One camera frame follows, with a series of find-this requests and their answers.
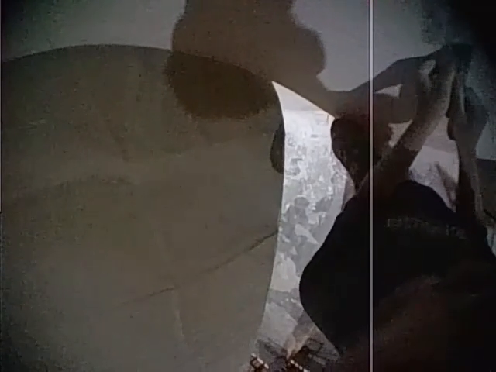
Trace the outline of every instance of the dark sleeve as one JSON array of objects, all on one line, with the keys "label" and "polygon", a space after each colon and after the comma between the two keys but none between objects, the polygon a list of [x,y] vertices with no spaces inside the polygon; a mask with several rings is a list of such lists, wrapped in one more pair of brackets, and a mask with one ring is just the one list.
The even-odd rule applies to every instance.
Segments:
[{"label": "dark sleeve", "polygon": [[324,335],[343,344],[367,325],[370,301],[370,208],[352,198],[304,270],[301,303]]}]

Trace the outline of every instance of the dark clothing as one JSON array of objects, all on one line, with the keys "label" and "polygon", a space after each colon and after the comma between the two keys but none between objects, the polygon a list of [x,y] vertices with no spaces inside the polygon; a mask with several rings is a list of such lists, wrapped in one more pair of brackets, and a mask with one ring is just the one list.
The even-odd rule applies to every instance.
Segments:
[{"label": "dark clothing", "polygon": [[[419,275],[442,277],[464,260],[494,260],[487,231],[463,220],[414,181],[374,203],[373,303]],[[352,198],[305,268],[301,303],[325,336],[343,349],[370,325],[370,203]]]}]

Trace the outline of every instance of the wall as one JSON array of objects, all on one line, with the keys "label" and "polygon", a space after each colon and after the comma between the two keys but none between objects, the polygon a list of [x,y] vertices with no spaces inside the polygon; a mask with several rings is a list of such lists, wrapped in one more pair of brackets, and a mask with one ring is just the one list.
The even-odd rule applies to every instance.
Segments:
[{"label": "wall", "polygon": [[[368,5],[365,0],[252,5],[190,0],[185,12],[180,0],[23,2],[17,5],[21,12],[5,15],[2,59],[87,43],[174,48],[214,55],[265,74],[335,115],[341,99],[335,91],[354,88],[370,75]],[[415,0],[374,2],[374,73],[399,58],[437,48],[425,42],[420,9]],[[496,94],[487,83],[486,66],[483,56],[476,56],[470,83],[491,108]],[[314,108],[296,104],[288,109]],[[496,158],[494,130],[487,129],[484,136],[480,156]]]}]

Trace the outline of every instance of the hand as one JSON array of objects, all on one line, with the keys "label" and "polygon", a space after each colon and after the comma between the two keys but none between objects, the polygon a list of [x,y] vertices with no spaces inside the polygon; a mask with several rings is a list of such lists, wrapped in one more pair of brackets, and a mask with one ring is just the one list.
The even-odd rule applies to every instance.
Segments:
[{"label": "hand", "polygon": [[420,65],[416,121],[437,122],[446,116],[455,76],[456,65],[449,50],[439,52],[436,60],[427,60]]}]

